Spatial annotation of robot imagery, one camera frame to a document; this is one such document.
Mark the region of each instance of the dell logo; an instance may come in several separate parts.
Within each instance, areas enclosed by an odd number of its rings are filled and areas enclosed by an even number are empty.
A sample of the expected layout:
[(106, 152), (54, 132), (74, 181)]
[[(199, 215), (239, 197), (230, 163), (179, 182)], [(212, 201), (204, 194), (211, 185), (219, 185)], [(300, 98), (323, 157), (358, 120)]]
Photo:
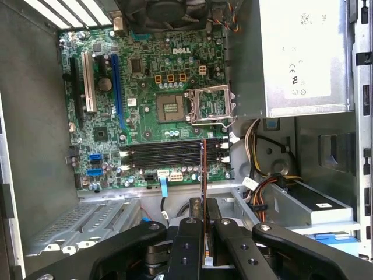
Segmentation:
[(189, 48), (173, 48), (173, 54), (190, 54)]

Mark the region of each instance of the fan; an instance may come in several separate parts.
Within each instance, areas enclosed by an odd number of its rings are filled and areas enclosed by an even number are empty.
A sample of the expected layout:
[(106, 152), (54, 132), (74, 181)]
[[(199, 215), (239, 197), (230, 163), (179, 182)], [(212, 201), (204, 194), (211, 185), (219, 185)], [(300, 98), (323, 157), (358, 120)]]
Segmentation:
[(204, 29), (210, 0), (115, 0), (135, 33)]

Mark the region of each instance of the green circuit board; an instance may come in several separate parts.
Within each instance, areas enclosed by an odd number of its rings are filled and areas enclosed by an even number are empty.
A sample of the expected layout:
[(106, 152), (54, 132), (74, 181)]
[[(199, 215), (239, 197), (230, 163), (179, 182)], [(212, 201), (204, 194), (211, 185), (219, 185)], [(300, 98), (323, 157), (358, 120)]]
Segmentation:
[[(67, 162), (75, 170), (78, 190), (158, 187), (158, 180), (145, 180), (144, 175), (157, 174), (160, 169), (182, 172), (182, 180), (170, 185), (198, 183), (200, 167), (195, 165), (118, 172), (123, 166), (119, 150), (136, 144), (228, 136), (227, 129), (221, 125), (191, 125), (186, 119), (190, 104), (184, 96), (188, 89), (226, 84), (222, 41), (220, 28), (211, 32), (131, 33), (128, 36), (114, 34), (112, 29), (60, 34), (72, 145)], [(72, 77), (68, 75), (72, 74), (71, 59), (74, 58), (79, 71), (78, 87), (84, 93), (82, 52), (92, 57), (97, 111), (88, 113), (84, 107), (80, 122), (69, 82)], [(122, 117), (116, 114), (112, 55), (117, 55), (119, 60)], [(200, 95), (202, 117), (222, 115), (225, 110), (224, 95)], [(92, 153), (102, 155), (100, 166), (92, 166), (89, 161)], [(101, 166), (104, 166), (102, 175), (87, 175), (88, 170)], [(230, 172), (229, 164), (211, 163), (208, 180), (225, 180)]]

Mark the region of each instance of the motherboard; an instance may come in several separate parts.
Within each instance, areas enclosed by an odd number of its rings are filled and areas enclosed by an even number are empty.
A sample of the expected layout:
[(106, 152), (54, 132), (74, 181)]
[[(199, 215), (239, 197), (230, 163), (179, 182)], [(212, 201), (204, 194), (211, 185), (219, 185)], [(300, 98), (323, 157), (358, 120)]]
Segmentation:
[(60, 35), (71, 148), (78, 190), (158, 187), (200, 180), (207, 139), (208, 181), (231, 178), (228, 126), (234, 120), (223, 35), (212, 31)]

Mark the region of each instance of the blue sata port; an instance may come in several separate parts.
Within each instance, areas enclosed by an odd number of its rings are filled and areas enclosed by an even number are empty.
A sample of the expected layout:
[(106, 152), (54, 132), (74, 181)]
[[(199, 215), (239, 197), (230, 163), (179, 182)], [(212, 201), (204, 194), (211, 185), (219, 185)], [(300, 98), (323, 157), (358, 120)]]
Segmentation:
[(91, 155), (88, 156), (88, 159), (89, 160), (103, 159), (103, 156), (100, 153), (92, 153)]
[(90, 177), (97, 177), (103, 174), (103, 170), (101, 168), (89, 169), (87, 170), (87, 175)]

